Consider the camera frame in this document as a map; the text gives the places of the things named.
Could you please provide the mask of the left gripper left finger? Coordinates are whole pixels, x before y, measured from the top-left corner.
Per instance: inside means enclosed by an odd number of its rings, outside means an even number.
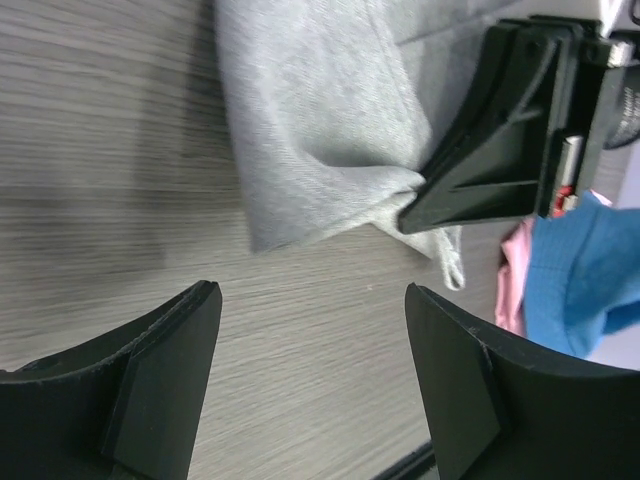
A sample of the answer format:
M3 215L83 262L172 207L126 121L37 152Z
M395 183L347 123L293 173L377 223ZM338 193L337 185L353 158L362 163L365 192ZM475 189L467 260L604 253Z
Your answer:
M185 479L222 294L199 281L155 310L1 374L4 479Z

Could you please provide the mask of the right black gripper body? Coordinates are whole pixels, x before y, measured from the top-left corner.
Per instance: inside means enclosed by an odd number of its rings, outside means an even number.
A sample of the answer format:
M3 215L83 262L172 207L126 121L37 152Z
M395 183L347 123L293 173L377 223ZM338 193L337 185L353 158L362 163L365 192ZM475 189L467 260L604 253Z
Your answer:
M607 34L598 20L532 19L569 27L573 36L568 65L560 74L569 87L560 101L568 118L555 129L559 138L553 141L536 207L537 214L551 217L570 209L592 186L603 151L639 139L639 20Z

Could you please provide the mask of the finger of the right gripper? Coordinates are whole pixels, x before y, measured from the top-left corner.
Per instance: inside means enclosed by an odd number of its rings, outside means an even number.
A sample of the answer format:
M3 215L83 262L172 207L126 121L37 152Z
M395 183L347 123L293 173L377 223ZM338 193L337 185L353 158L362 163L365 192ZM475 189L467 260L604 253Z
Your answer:
M462 108L399 215L402 233L535 211L561 44L560 29L541 23L501 21L487 31Z

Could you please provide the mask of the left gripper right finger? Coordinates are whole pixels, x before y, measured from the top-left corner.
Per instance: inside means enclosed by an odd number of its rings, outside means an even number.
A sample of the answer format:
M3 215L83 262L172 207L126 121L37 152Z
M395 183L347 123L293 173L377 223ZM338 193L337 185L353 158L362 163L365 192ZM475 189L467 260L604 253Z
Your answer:
M443 479L635 479L639 375L540 346L410 285L408 336Z

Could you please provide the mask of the grey cloth napkin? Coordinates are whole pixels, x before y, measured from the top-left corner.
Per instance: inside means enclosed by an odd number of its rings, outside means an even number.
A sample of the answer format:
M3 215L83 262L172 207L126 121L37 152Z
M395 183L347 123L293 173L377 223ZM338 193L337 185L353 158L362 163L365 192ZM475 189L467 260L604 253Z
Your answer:
M218 1L217 56L251 247L397 217L455 117L486 28L525 1Z

